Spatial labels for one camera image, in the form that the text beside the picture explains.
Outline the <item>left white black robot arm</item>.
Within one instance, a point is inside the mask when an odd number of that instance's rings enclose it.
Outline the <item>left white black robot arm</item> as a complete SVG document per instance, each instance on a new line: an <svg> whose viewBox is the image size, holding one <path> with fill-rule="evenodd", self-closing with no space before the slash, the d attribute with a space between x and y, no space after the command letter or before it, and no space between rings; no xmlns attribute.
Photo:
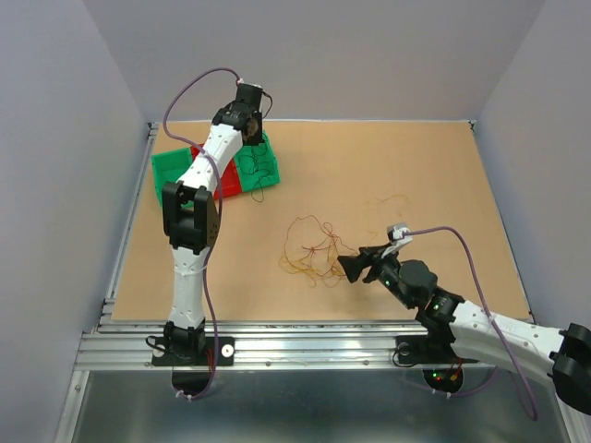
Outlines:
<svg viewBox="0 0 591 443"><path fill-rule="evenodd" d="M263 88L240 81L235 99L213 117L200 154L162 189L163 230L174 259L174 298L163 328L163 352L194 364L205 354L207 266L221 227L223 199L214 193L246 143L262 141Z"/></svg>

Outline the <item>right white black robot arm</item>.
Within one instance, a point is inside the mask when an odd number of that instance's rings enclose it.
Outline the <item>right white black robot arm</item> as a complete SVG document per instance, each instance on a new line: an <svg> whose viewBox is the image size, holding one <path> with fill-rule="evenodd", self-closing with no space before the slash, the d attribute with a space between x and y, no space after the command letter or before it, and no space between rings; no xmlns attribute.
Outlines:
<svg viewBox="0 0 591 443"><path fill-rule="evenodd" d="M378 281L427 330L425 349L436 360L453 355L495 365L540 384L575 410L590 412L590 330L530 324L485 309L444 290L421 260L399 260L379 246L362 247L338 262L350 282Z"/></svg>

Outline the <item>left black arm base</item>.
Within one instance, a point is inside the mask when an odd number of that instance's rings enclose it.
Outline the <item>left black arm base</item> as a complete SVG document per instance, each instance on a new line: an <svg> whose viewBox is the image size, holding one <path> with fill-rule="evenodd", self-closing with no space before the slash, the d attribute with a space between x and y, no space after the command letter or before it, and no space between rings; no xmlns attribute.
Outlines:
<svg viewBox="0 0 591 443"><path fill-rule="evenodd" d="M152 350L151 364L157 367L174 366L207 366L213 365L214 338L207 337L203 351L181 348L177 350L165 343L164 337L149 335L145 339L146 344ZM235 358L235 339L229 336L218 338L217 366L232 366Z"/></svg>

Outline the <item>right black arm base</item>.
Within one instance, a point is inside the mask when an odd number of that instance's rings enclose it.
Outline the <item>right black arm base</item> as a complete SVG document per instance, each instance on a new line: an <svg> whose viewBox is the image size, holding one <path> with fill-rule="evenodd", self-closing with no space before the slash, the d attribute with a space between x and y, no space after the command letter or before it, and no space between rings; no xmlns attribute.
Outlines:
<svg viewBox="0 0 591 443"><path fill-rule="evenodd" d="M398 335L395 339L391 360L396 367L452 366L464 363L476 364L478 360L459 357L451 345L437 341L428 335Z"/></svg>

